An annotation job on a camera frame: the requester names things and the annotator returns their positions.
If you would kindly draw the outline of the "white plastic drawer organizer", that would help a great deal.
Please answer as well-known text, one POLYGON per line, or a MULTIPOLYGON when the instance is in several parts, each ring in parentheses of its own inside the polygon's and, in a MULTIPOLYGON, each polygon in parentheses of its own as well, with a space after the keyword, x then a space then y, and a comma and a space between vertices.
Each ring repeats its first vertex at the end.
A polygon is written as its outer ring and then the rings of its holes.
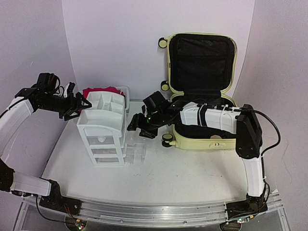
POLYGON ((123 103, 103 100, 91 102, 82 110, 77 128, 94 166, 124 166, 145 160, 146 144, 136 132, 127 131, 129 97, 123 103), (101 143, 98 137, 106 137, 101 143))

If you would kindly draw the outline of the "magenta pink garment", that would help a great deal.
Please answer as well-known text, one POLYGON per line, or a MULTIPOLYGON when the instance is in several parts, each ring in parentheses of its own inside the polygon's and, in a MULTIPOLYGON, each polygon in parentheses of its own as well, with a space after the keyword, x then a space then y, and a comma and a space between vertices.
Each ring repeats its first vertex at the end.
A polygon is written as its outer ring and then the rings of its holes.
POLYGON ((101 97, 103 100, 109 101, 109 96, 111 96, 111 101, 113 102, 123 103, 125 101, 123 91, 116 87, 86 88, 82 93, 84 98, 91 102, 99 101, 101 97))

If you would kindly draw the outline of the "pale yellow hard-shell suitcase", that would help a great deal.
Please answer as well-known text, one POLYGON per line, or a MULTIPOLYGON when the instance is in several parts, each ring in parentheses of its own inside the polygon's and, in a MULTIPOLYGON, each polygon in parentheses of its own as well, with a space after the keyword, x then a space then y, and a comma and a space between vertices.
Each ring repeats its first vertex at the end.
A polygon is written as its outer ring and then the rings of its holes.
MULTIPOLYGON (((172 92, 171 101, 205 100, 207 103, 236 106, 227 91, 233 85, 237 45, 228 36, 177 33, 160 38, 158 46, 167 50, 168 79, 161 90, 172 92)), ((162 136, 164 147, 184 150, 234 149, 235 135, 213 128, 172 125, 162 136), (222 139, 210 139, 219 135, 222 139)))

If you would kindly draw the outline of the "translucent white bottle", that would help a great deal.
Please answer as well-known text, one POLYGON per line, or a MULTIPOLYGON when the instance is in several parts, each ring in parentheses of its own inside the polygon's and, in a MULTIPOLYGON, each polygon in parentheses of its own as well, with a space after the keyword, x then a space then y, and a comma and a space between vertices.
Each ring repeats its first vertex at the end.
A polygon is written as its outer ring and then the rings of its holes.
POLYGON ((98 137, 97 139, 99 142, 103 143, 106 140, 106 137, 98 137))

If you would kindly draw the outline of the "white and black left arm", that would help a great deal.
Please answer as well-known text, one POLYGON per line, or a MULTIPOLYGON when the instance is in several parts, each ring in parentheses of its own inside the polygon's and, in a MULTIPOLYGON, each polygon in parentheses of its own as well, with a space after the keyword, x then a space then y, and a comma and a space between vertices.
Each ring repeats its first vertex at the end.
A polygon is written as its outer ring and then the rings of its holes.
MULTIPOLYGON (((68 121, 91 106, 81 93, 71 90, 66 96, 58 96, 41 88, 22 89, 0 116, 0 151, 13 144, 22 125, 38 109, 57 112, 60 119, 68 121)), ((21 173, 3 159, 0 161, 0 189, 19 197, 39 197, 39 205, 50 210, 78 215, 81 209, 79 199, 62 195, 58 182, 21 173)))

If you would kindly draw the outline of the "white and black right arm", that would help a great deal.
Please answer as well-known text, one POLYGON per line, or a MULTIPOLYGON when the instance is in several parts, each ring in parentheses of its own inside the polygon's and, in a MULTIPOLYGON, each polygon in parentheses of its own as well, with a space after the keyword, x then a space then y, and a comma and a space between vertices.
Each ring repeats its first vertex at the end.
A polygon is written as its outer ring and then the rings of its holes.
POLYGON ((243 107, 214 105, 209 103, 168 100, 145 102, 142 112, 135 114, 127 130, 140 130, 141 137, 153 139, 158 129, 165 125, 183 126, 187 135, 178 131, 162 137, 163 146, 175 146, 184 150, 211 149, 223 145, 235 149, 244 163, 247 194, 244 201, 227 204, 227 211, 236 215, 256 214, 267 209, 263 164, 262 128, 258 112, 249 104, 243 107))

